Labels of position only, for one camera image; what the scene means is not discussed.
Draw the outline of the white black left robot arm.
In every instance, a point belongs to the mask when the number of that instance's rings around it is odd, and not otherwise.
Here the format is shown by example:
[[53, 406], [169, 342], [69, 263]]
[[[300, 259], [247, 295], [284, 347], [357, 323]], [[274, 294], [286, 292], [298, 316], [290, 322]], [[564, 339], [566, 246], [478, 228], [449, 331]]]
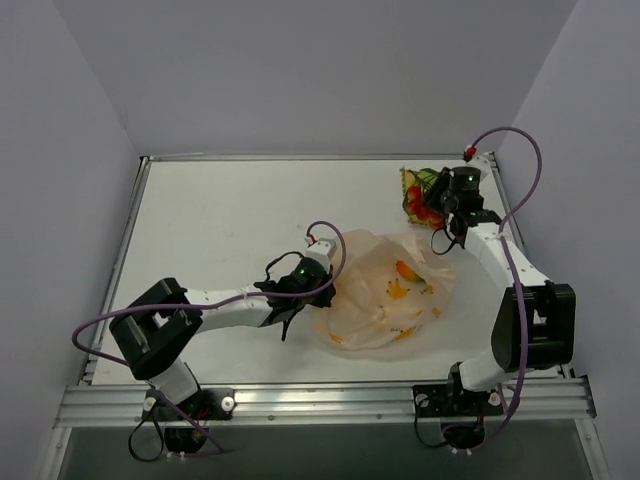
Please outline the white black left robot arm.
[[236, 291], [187, 289], [169, 277], [136, 299], [129, 313], [116, 316], [109, 330], [134, 378], [161, 392], [177, 418], [190, 419], [200, 411], [202, 395], [180, 354], [195, 335], [280, 325], [285, 339], [306, 306], [331, 306], [332, 280], [331, 255], [311, 251], [279, 280], [267, 278]]

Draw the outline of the orange green fake mango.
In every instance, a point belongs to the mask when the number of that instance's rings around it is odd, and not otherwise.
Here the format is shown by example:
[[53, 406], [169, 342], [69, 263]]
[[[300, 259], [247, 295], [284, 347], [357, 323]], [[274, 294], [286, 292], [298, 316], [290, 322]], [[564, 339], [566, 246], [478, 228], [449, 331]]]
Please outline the orange green fake mango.
[[395, 263], [397, 273], [405, 280], [412, 283], [424, 283], [425, 280], [414, 271], [406, 262], [398, 260]]

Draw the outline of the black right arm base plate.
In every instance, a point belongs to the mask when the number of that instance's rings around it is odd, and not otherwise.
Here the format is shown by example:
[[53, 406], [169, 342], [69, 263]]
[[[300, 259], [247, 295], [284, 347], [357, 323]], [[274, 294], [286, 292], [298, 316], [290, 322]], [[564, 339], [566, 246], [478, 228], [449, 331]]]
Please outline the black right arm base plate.
[[470, 392], [445, 383], [412, 386], [419, 418], [492, 417], [504, 413], [501, 401], [491, 402], [493, 392]]

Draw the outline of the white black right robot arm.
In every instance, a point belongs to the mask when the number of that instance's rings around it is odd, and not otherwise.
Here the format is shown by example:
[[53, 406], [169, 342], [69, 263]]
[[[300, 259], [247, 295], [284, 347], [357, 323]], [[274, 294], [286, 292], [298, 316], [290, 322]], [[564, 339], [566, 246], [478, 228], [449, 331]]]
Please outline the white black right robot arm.
[[485, 207], [480, 183], [475, 167], [444, 168], [424, 198], [444, 218], [451, 246], [471, 254], [501, 295], [489, 347], [450, 369], [440, 409], [446, 416], [479, 415], [499, 384], [515, 380], [521, 387], [527, 372], [566, 364], [574, 353], [574, 289], [533, 266], [505, 219]]

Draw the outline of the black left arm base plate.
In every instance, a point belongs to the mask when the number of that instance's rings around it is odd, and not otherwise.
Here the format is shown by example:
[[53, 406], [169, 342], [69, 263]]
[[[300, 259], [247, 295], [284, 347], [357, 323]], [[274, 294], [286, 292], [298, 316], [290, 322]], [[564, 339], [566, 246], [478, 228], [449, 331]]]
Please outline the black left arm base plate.
[[[204, 388], [192, 395], [178, 407], [193, 420], [223, 421], [231, 420], [235, 409], [235, 391], [228, 387]], [[148, 389], [145, 392], [143, 410], [154, 410], [156, 417], [162, 422], [179, 421], [181, 417], [167, 406], [157, 391]]]

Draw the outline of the translucent printed plastic bag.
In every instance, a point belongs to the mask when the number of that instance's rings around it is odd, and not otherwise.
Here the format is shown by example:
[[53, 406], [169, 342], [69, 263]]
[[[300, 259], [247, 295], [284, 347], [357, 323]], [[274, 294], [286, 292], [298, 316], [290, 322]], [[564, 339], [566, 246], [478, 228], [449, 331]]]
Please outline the translucent printed plastic bag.
[[[325, 344], [342, 351], [371, 350], [415, 336], [447, 309], [457, 277], [451, 261], [413, 233], [344, 234], [346, 262], [327, 309], [313, 311], [312, 326]], [[406, 262], [424, 280], [412, 283], [396, 271]]]

